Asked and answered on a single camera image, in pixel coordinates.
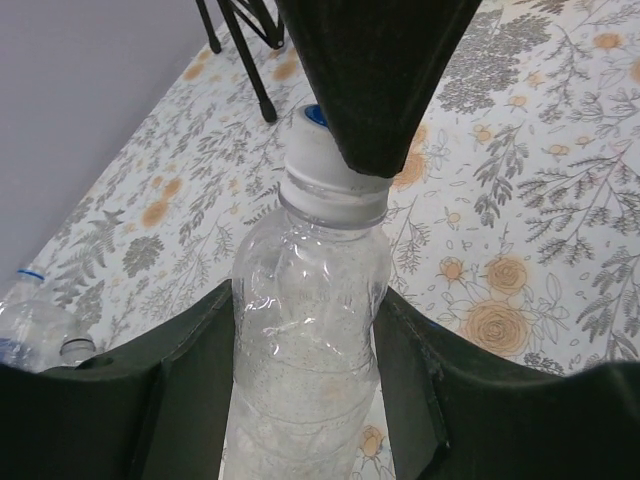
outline floral tablecloth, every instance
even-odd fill
[[[393,288],[532,368],[638,360],[638,25],[638,0],[482,5],[394,182]],[[222,31],[223,53],[202,50],[35,260],[104,348],[226,278],[277,205],[282,134],[313,95],[290,44],[247,37],[277,125]],[[394,478],[380,395],[352,478]]]

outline tripod leg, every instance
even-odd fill
[[[220,53],[222,51],[222,47],[220,46],[220,42],[218,41],[218,37],[216,37],[216,32],[211,23],[207,4],[205,3],[205,0],[196,0],[196,4],[198,5],[198,11],[200,12],[202,23],[204,23],[204,29],[207,31],[207,37],[209,37],[209,46],[213,53]]]
[[[247,70],[249,79],[251,80],[251,84],[256,91],[256,95],[258,96],[262,117],[267,123],[273,123],[278,119],[276,109],[273,106],[273,103],[271,103],[269,96],[267,95],[267,91],[265,90],[264,84],[260,79],[260,74],[258,73],[256,64],[253,62],[253,58],[251,58],[251,52],[249,51],[246,40],[244,39],[242,30],[240,30],[240,25],[238,25],[238,20],[235,13],[233,12],[233,7],[229,3],[230,1],[232,0],[218,0],[220,11],[222,12],[222,16],[227,22],[229,33],[231,33],[231,37],[233,38],[233,41],[238,48],[238,53],[240,54],[240,58],[242,59],[244,68]]]

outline tripod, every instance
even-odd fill
[[[220,53],[222,51],[222,47],[220,46],[220,41],[216,37],[205,0],[196,0],[196,4],[198,5],[200,17],[202,18],[204,28],[207,31],[207,36],[209,37],[209,46],[213,53]],[[247,41],[242,34],[236,15],[238,15],[262,40],[264,40],[267,45],[269,45],[269,47],[274,50],[282,48],[284,45],[284,24],[282,23],[282,19],[280,18],[280,15],[278,15],[277,23],[274,22],[263,0],[218,0],[218,5],[220,6],[220,11],[222,12],[224,20],[227,22],[227,26],[229,27],[231,38],[233,38],[233,41],[238,48],[242,64],[249,74],[249,79],[251,80],[253,89],[256,91],[262,117],[267,123],[274,123],[278,119],[278,114],[276,113],[276,109],[264,88],[264,84],[262,83],[256,64],[251,57],[251,52],[249,51]],[[253,16],[258,21],[259,26],[256,26],[249,15]]]

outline plastic bottle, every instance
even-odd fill
[[[76,366],[96,353],[76,317],[47,298],[43,282],[38,272],[18,270],[0,304],[0,362],[34,373]]]
[[[233,267],[225,480],[349,477],[379,382],[370,327],[391,265],[390,180],[349,170],[319,107],[295,112],[283,207]]]

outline wall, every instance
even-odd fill
[[[195,0],[0,2],[0,280],[45,245],[205,42]]]

